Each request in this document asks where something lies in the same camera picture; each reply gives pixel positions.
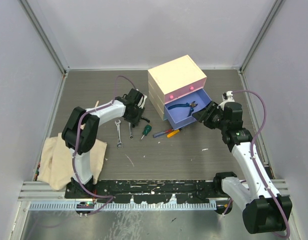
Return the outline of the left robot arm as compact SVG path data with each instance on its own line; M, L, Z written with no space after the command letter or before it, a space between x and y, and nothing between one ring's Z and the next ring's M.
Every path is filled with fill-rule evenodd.
M145 110L146 99L146 95L133 88L128 94L117 96L106 104L73 109L62 132L62 139L72 154L74 174L71 184L82 198L89 198L94 192L90 151L96 142L98 128L118 118L137 126Z

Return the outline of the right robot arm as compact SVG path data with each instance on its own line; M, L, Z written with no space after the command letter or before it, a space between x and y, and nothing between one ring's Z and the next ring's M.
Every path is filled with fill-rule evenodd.
M213 179L213 191L219 197L228 195L239 206L250 234L280 231L288 234L292 202L281 195L268 177L252 135L243 127L242 115L242 105L233 101L223 106L212 101L193 113L204 126L221 131L222 140L239 163L247 183L244 186L233 172L219 172Z

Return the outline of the wide purple drawer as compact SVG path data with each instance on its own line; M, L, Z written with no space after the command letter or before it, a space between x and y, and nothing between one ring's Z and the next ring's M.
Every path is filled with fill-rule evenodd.
M199 89L186 96L176 99L170 103L167 103L164 106L165 117L167 118L167 120L169 121L169 123L171 124L174 130L183 128L191 123L194 123L196 119L192 115L188 117L188 113L190 109L189 107L174 108L171 110L168 110L167 108L175 104L192 103L193 101L195 101L195 103L198 104L198 106L194 108L193 113L195 113L203 109L204 107L206 107L211 102L211 98L209 97L209 95L206 93L204 89Z

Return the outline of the blue handled pliers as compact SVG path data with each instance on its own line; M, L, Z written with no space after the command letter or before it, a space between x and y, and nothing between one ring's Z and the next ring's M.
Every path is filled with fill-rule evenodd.
M171 110L171 109L175 109L178 107L183 107L183 108L190 108L189 109L189 113L188 113L188 117L190 117L192 115L192 113L194 112L194 108L197 107L198 104L195 103L195 101L193 101L192 103L183 103L183 104L174 104L169 106L167 109Z

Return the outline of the cream drawer cabinet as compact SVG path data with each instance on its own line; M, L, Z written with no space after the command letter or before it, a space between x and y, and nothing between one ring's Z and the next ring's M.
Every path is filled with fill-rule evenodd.
M149 100L162 120L164 114L164 96L178 91L192 82L206 78L205 73L189 55L179 57L148 70Z

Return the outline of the large pink drawer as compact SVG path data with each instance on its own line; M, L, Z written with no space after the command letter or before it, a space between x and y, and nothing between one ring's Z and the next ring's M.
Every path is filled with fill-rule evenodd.
M194 91L202 89L205 85L205 82L206 82L206 78L203 78L203 79L200 79L198 81L192 82L192 83L190 83L186 86L179 88L178 91L177 91L178 96L179 97L185 96L185 95L188 95L188 94L190 94Z

